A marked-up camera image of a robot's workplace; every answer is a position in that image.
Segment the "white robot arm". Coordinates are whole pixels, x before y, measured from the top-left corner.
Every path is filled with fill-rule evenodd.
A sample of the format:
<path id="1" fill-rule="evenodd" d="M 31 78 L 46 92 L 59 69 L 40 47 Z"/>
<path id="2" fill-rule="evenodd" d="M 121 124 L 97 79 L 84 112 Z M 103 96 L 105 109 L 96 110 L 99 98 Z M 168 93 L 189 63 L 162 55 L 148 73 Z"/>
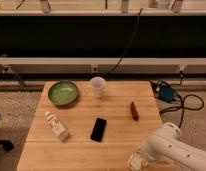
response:
<path id="1" fill-rule="evenodd" d="M 195 171 L 206 171 L 206 151 L 180 141 L 181 131 L 171 122 L 164 123 L 152 132 L 140 145 L 140 156 L 155 162 L 166 156 Z"/>

